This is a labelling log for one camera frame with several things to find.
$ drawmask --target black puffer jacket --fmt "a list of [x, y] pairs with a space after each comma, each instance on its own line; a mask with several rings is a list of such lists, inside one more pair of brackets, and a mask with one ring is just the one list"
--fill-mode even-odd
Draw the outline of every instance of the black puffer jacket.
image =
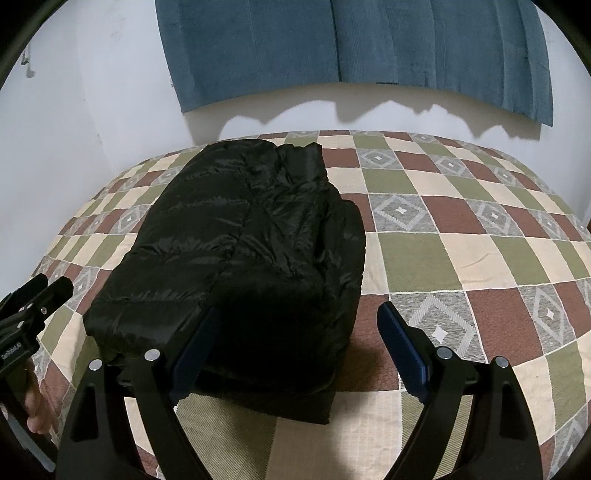
[[147, 213], [86, 331], [105, 354], [133, 357], [218, 307], [225, 324], [197, 390], [325, 423], [364, 255], [361, 215], [328, 182], [319, 145], [216, 143]]

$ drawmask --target white wall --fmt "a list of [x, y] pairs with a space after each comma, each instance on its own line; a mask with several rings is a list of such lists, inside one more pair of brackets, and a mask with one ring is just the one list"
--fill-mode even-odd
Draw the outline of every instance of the white wall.
[[154, 2], [69, 0], [32, 41], [35, 76], [17, 65], [0, 91], [0, 154], [18, 179], [2, 178], [10, 185], [0, 190], [0, 264], [9, 265], [0, 292], [23, 280], [67, 218], [116, 173], [168, 151], [266, 132], [402, 130], [494, 147], [528, 164], [589, 220], [591, 77], [541, 17], [552, 128], [455, 93], [393, 85], [313, 85], [183, 115]]
[[25, 282], [61, 226], [113, 177], [85, 102], [76, 3], [31, 42], [0, 90], [0, 297]]

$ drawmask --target checkered bedspread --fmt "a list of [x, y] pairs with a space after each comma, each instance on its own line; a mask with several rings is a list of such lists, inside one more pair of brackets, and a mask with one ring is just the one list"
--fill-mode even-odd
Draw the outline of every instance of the checkered bedspread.
[[[330, 181], [357, 204], [367, 235], [362, 297], [326, 426], [268, 417], [191, 395], [179, 416], [214, 478], [381, 479], [421, 406], [408, 395], [375, 325], [390, 298], [435, 345], [514, 366], [534, 420], [544, 472], [564, 463], [591, 415], [591, 235], [516, 159], [465, 142], [403, 132], [262, 135], [277, 145], [318, 142]], [[74, 282], [34, 360], [63, 427], [76, 385], [98, 354], [82, 314], [134, 243], [167, 183], [202, 147], [122, 173], [64, 226], [35, 273]], [[128, 411], [148, 472], [157, 464]], [[469, 415], [465, 398], [439, 474], [448, 472]]]

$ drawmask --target screw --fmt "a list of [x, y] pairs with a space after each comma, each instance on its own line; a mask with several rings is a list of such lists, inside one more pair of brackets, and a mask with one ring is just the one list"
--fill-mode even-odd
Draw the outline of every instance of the screw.
[[509, 366], [509, 360], [507, 360], [504, 356], [496, 357], [495, 363], [501, 368], [507, 368]]
[[160, 350], [157, 350], [155, 348], [152, 348], [151, 350], [148, 350], [146, 353], [144, 353], [144, 358], [148, 362], [153, 362], [154, 360], [157, 360], [159, 357], [160, 357]]
[[88, 368], [90, 368], [93, 372], [100, 370], [100, 368], [102, 366], [103, 366], [103, 361], [100, 358], [96, 358], [88, 364]]
[[437, 356], [443, 360], [449, 360], [453, 357], [453, 352], [446, 346], [441, 346], [437, 349]]

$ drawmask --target curtain fold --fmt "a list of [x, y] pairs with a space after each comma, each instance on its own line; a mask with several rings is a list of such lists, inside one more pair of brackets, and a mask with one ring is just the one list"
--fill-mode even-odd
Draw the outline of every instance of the curtain fold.
[[156, 0], [183, 112], [295, 85], [393, 83], [553, 122], [530, 0]]

